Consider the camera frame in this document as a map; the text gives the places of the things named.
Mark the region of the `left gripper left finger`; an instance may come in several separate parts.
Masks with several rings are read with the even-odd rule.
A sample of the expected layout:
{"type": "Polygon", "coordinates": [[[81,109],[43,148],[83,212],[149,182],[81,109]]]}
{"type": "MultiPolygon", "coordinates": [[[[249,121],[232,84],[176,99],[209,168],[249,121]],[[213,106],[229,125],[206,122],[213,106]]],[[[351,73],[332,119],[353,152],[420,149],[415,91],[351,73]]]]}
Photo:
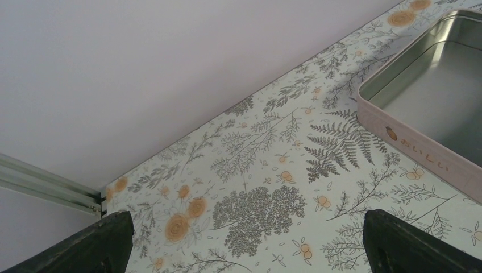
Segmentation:
{"type": "Polygon", "coordinates": [[[112,213],[4,272],[125,272],[133,235],[131,213],[112,213]]]}

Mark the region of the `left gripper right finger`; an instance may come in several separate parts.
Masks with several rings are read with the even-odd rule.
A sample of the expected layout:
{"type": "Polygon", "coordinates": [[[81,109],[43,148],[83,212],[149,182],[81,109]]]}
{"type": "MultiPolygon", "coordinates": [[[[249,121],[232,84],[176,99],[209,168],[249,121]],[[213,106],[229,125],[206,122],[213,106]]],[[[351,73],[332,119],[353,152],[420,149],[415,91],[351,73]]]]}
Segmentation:
{"type": "Polygon", "coordinates": [[[363,245],[372,272],[481,272],[481,260],[381,210],[364,216],[363,245]]]}

